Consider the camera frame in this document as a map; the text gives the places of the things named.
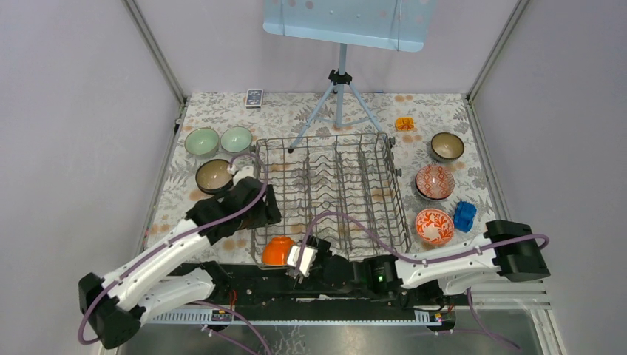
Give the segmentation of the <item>orange bowl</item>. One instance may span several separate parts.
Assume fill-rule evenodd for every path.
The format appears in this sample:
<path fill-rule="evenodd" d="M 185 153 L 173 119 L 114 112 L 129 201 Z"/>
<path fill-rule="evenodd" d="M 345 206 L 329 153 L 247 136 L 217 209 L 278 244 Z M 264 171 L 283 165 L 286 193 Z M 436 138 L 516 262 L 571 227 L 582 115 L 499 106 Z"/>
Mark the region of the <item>orange bowl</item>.
<path fill-rule="evenodd" d="M 262 264 L 267 266 L 286 266 L 288 255 L 295 242 L 285 235 L 273 237 L 262 252 Z"/>

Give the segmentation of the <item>pink speckled bowl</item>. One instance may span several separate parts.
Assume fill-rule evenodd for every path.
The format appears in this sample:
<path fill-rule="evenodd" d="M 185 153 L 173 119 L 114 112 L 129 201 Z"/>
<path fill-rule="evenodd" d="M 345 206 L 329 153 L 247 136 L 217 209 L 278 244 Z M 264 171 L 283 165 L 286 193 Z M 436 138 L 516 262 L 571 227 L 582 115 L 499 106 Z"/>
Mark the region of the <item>pink speckled bowl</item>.
<path fill-rule="evenodd" d="M 230 189 L 233 183 L 233 174 L 228 172 L 230 163 L 224 159 L 213 159 L 199 167 L 194 179 L 200 191 L 215 195 Z"/>

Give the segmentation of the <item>pale green checkered bowl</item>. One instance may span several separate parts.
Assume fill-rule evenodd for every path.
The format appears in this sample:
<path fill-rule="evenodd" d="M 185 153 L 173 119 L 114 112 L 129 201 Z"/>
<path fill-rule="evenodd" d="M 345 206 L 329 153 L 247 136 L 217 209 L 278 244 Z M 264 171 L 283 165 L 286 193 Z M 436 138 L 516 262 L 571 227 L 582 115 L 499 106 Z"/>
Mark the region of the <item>pale green checkered bowl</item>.
<path fill-rule="evenodd" d="M 232 155 L 241 155 L 251 152 L 253 141 L 252 132 L 242 126 L 227 129 L 220 138 L 223 151 Z"/>

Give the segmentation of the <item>light green bowl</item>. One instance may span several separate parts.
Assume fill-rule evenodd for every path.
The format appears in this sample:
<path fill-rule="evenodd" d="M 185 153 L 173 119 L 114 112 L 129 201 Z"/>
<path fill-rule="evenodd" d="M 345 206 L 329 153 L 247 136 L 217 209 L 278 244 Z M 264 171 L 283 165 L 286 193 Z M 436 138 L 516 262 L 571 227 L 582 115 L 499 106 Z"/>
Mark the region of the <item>light green bowl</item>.
<path fill-rule="evenodd" d="M 214 155 L 220 145 L 218 133 L 208 127 L 195 129 L 185 139 L 185 150 L 193 156 L 208 158 Z"/>

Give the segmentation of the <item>white red patterned bowl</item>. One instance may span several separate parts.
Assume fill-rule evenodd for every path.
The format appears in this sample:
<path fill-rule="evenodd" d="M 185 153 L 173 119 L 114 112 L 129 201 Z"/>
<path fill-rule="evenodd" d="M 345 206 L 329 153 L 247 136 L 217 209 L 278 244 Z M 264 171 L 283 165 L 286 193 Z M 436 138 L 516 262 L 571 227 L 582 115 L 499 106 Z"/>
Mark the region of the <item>white red patterned bowl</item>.
<path fill-rule="evenodd" d="M 415 218 L 415 227 L 419 237 L 433 246 L 447 244 L 455 234 L 452 218 L 440 209 L 420 211 Z"/>

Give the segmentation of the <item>blue white zigzag bowl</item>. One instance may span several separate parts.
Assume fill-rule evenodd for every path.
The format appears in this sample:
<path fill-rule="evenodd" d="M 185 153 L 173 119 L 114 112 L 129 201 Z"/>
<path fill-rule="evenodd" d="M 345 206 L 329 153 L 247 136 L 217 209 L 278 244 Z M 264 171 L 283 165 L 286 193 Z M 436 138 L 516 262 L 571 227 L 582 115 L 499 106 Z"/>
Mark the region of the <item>blue white zigzag bowl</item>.
<path fill-rule="evenodd" d="M 455 189 L 452 173 L 440 165 L 427 165 L 420 168 L 415 177 L 418 192 L 428 200 L 444 200 Z"/>

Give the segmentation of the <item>dark brown patterned bowl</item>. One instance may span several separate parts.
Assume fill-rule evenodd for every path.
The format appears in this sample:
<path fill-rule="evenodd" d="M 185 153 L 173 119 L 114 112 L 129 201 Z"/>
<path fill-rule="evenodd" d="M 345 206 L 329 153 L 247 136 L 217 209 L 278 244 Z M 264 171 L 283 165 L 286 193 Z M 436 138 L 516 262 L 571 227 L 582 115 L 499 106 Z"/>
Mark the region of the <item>dark brown patterned bowl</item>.
<path fill-rule="evenodd" d="M 453 133 L 439 132 L 430 141 L 430 154 L 440 162 L 459 159 L 465 152 L 464 142 Z"/>

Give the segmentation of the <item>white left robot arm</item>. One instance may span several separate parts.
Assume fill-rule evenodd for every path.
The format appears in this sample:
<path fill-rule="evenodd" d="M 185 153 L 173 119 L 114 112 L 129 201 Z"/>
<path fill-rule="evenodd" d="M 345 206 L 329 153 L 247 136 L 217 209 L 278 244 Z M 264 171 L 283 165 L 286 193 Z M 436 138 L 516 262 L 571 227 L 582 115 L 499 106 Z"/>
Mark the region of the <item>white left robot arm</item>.
<path fill-rule="evenodd" d="M 229 294 L 223 271 L 199 266 L 166 280 L 183 262 L 240 229 L 255 229 L 281 220 L 274 187 L 255 177 L 240 179 L 227 192 L 200 200 L 158 243 L 103 277 L 89 273 L 78 282 L 83 318 L 78 341 L 91 327 L 106 349 L 130 340 L 154 317 L 187 303 L 208 300 L 219 304 Z"/>

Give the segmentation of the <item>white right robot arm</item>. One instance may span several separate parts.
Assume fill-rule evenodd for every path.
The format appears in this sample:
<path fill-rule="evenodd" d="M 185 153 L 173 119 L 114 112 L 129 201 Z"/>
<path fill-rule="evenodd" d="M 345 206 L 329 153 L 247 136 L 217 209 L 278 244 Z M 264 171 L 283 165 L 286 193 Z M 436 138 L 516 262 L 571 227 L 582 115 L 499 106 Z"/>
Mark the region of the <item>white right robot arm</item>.
<path fill-rule="evenodd" d="M 349 261 L 326 247 L 311 244 L 312 236 L 306 234 L 288 258 L 296 273 L 321 277 L 325 285 L 341 294 L 372 300 L 424 285 L 425 297 L 436 305 L 491 276 L 521 283 L 550 275 L 542 255 L 549 238 L 532 233 L 522 223 L 494 220 L 471 240 L 416 254 L 399 253 L 361 223 L 356 226 L 385 253 Z"/>

